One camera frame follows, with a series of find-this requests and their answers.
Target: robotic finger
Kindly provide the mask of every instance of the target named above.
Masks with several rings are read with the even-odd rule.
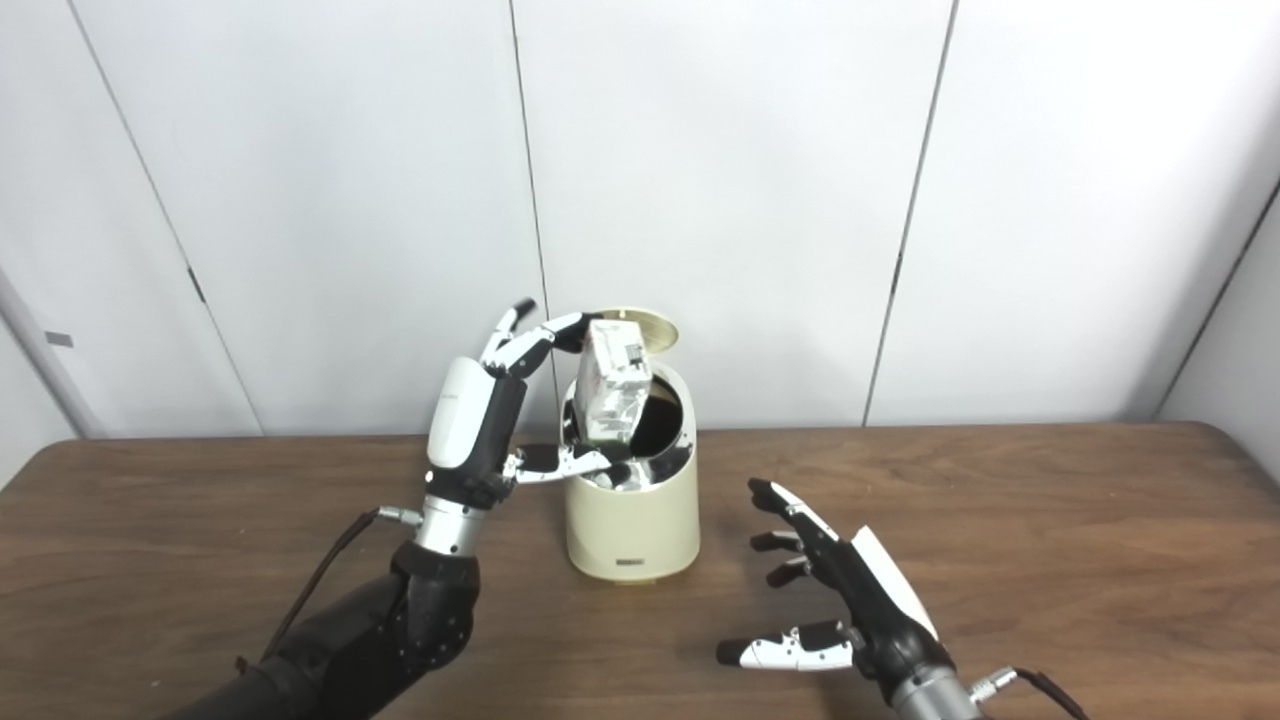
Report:
[[[512,455],[509,471],[516,484],[548,483],[607,470],[630,459],[626,446],[525,445]]]
[[[804,552],[804,543],[800,542],[800,536],[795,533],[769,530],[768,533],[751,536],[750,543],[751,543],[751,550],[756,552],[768,552],[771,550],[790,550],[791,552]]]
[[[783,585],[791,584],[792,580],[799,580],[806,575],[813,574],[813,562],[805,556],[792,557],[782,565],[778,565],[769,574],[764,577],[764,583],[771,588],[781,588]]]
[[[826,620],[756,638],[723,641],[716,648],[721,665],[758,670],[814,673],[854,666],[860,637],[840,620]]]
[[[840,536],[814,512],[805,501],[778,483],[751,478],[746,482],[751,489],[751,505],[764,512],[772,512],[796,529],[800,542],[840,542]]]
[[[493,377],[512,377],[525,379],[534,374],[552,350],[579,354],[586,345],[586,331],[596,313],[571,313],[552,320],[520,336],[512,334],[520,318],[527,315],[536,305],[530,299],[516,304],[502,316],[484,352],[480,365]]]

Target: black cable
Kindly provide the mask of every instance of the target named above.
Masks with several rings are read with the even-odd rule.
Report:
[[[1057,687],[1057,683],[1050,680],[1048,675],[1046,675],[1044,673],[1024,670],[1023,667],[1014,667],[1014,673],[1018,673],[1019,678],[1027,680],[1036,689],[1047,694],[1050,700],[1059,703],[1059,706],[1061,706],[1062,710],[1065,710],[1066,714],[1074,717],[1075,720],[1089,720],[1089,716],[1084,714],[1084,708],[1082,708],[1074,700],[1071,700],[1071,696],[1066,694],[1066,691]]]
[[[289,625],[293,624],[293,620],[298,616],[298,612],[302,612],[302,606],[307,603],[307,598],[311,597],[311,593],[315,592],[316,585],[320,584],[320,578],[324,577],[325,570],[329,569],[329,565],[333,562],[334,557],[338,557],[338,553],[342,552],[344,547],[351,544],[351,541],[356,539],[356,536],[362,533],[365,528],[372,525],[374,520],[376,519],[378,519],[378,510],[370,510],[369,512],[365,512],[360,518],[356,518],[356,521],[352,523],[351,527],[347,528],[340,536],[338,536],[338,539],[334,541],[333,547],[329,548],[329,553],[324,556],[324,560],[320,561],[320,565],[316,565],[315,571],[311,573],[311,579],[307,580],[307,584],[302,587],[302,592],[298,593],[298,600],[293,601],[293,607],[291,607],[289,611],[284,614],[284,619],[280,620],[280,626],[276,628],[275,634],[271,635],[271,642],[266,643],[266,651],[262,652],[262,660],[266,660],[268,657],[271,657],[271,655],[275,653],[275,646],[280,644],[280,638],[284,637],[284,633],[289,632]]]

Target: white wall panel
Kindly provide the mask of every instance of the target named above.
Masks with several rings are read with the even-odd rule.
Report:
[[[0,319],[0,488],[40,448],[76,437]]]
[[[1226,430],[1280,478],[1280,204],[1244,255],[1161,411]]]
[[[703,427],[859,423],[948,12],[517,1],[553,314],[671,315]]]
[[[540,300],[506,0],[78,6],[264,428],[425,430]]]
[[[1280,3],[963,3],[870,423],[1148,419],[1277,120]]]
[[[96,432],[259,432],[64,3],[0,3],[0,268]]]

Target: wood grain surface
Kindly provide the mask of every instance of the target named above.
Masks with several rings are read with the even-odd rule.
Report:
[[[54,446],[0,493],[0,716],[148,717],[256,657],[361,511],[415,506],[421,437]],[[703,550],[617,587],[572,569],[562,489],[520,488],[480,542],[466,653],[380,717],[884,719],[856,673],[716,665],[716,642],[838,616],[809,580],[771,591],[781,525],[745,480],[780,480],[837,530],[870,524],[973,679],[1048,673],[1094,720],[1280,717],[1280,502],[1197,424],[712,432]],[[385,571],[375,525],[314,598]],[[1027,688],[988,711],[1057,720]]]

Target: cream trash can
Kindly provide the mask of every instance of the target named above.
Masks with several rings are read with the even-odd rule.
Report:
[[[653,360],[676,343],[676,327],[654,313],[604,310],[640,324],[653,386],[631,442],[634,459],[564,479],[568,557],[593,578],[620,583],[676,574],[698,557],[698,425],[685,380]],[[577,441],[573,391],[562,404],[561,441]]]

